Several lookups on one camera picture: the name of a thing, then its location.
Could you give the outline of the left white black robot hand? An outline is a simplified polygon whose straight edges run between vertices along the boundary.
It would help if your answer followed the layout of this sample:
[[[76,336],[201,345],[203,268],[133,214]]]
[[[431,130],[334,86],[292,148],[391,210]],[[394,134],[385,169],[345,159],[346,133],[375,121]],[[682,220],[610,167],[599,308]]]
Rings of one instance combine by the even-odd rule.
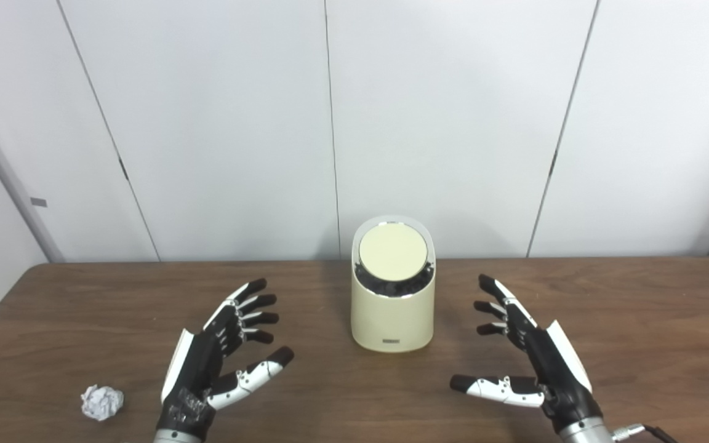
[[[197,333],[182,330],[161,389],[155,442],[205,442],[217,412],[244,400],[278,376],[295,357],[283,346],[245,369],[222,373],[226,359],[248,342],[271,344],[259,325],[276,324],[264,312],[278,298],[264,293],[265,278],[249,281],[228,295]]]

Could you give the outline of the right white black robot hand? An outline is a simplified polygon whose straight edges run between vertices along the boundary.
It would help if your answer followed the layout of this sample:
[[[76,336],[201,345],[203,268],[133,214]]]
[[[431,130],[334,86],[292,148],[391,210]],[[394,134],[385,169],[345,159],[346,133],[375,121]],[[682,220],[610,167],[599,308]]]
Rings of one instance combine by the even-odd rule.
[[[476,301],[473,306],[497,320],[479,325],[476,333],[509,339],[526,354],[535,375],[453,375],[451,389],[501,404],[540,409],[562,442],[613,441],[587,371],[562,326],[554,321],[540,327],[503,283],[485,274],[478,281],[495,301]]]

